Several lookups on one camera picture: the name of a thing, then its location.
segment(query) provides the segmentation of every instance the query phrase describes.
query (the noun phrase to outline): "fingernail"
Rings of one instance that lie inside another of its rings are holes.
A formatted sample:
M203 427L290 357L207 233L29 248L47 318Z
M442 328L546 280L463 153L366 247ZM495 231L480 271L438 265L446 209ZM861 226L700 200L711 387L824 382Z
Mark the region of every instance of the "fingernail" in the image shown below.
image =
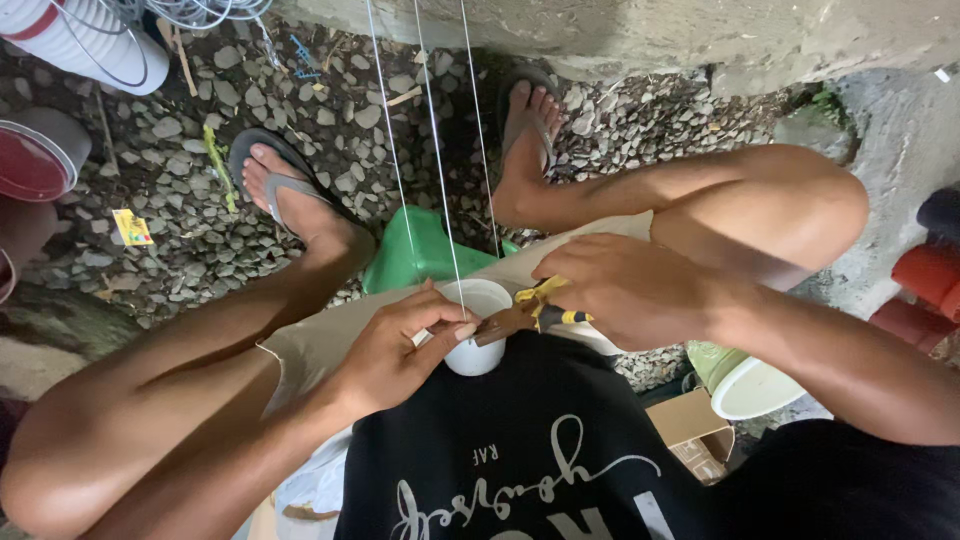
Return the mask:
M466 323L462 327L458 328L454 333L453 337L457 338L457 341L463 341L468 337L472 336L473 333L477 330L477 326L473 323Z

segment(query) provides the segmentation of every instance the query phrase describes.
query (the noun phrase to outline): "cardboard box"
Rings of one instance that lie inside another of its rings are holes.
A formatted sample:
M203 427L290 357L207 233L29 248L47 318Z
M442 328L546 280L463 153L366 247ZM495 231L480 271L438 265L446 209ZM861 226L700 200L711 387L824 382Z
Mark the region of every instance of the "cardboard box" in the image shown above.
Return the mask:
M733 426L717 416L704 387L647 408L663 444L704 485L727 472Z

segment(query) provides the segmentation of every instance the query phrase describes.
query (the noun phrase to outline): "foot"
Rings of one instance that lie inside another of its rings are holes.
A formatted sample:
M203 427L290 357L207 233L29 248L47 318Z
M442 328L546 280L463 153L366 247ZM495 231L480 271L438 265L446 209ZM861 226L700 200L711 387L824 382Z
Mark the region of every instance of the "foot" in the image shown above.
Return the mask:
M536 203L538 192L546 188L543 167L549 156L543 146L539 130L530 121L529 113L540 117L550 133L550 141L564 124L560 104L546 88L530 87L529 81L519 81L510 91L510 112L504 126L504 138L516 141L507 150L503 160L503 177L493 193L493 211L497 222L512 227L523 226L523 207Z
M266 212L267 195L264 184L270 173L306 180L306 176L266 144L250 147L251 157L244 160L243 185L253 203ZM373 237L363 228L348 221L330 205L287 187L276 190L277 211L287 228L306 244L307 254L341 257L353 254L364 262L373 255Z

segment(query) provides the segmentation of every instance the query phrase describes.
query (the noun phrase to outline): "leg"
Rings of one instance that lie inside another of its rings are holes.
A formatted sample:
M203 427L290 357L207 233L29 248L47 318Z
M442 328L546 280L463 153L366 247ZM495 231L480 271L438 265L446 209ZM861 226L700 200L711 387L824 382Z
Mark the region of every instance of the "leg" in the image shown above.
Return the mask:
M272 149L260 150L244 177L265 208L268 170L302 175ZM34 405L0 479L4 509L15 523L43 537L74 537L187 435L194 434L190 445L202 446L259 420L279 366L251 349L254 341L323 309L373 252L368 233L322 202L282 188L277 203L306 243L303 257L151 331Z
M515 88L511 110L525 103L523 90ZM544 182L542 152L532 129L511 147L493 195L498 223L562 233L653 210L654 241L780 289L839 257L866 224L860 181L800 147L752 147L563 185Z

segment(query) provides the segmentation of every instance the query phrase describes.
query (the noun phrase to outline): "yellow and black object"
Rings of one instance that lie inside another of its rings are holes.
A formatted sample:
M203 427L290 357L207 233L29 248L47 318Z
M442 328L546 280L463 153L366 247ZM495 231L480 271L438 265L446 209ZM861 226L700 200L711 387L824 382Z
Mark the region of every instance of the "yellow and black object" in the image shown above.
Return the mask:
M553 325L583 323L592 321L593 317L589 313L563 309L562 307L547 304L546 299L557 288L570 283L570 280L562 276L544 278L531 288L518 291L514 295L514 301L518 304L528 300L537 299L537 307L534 308L531 316L537 321L534 328L540 333L547 331Z
M514 295L514 305L501 309L484 319L473 336L480 347L493 343L521 330L545 332L558 324L582 323L592 321L589 313L565 310L547 303L547 297L558 287L570 283L561 276L540 280L531 288L518 291Z

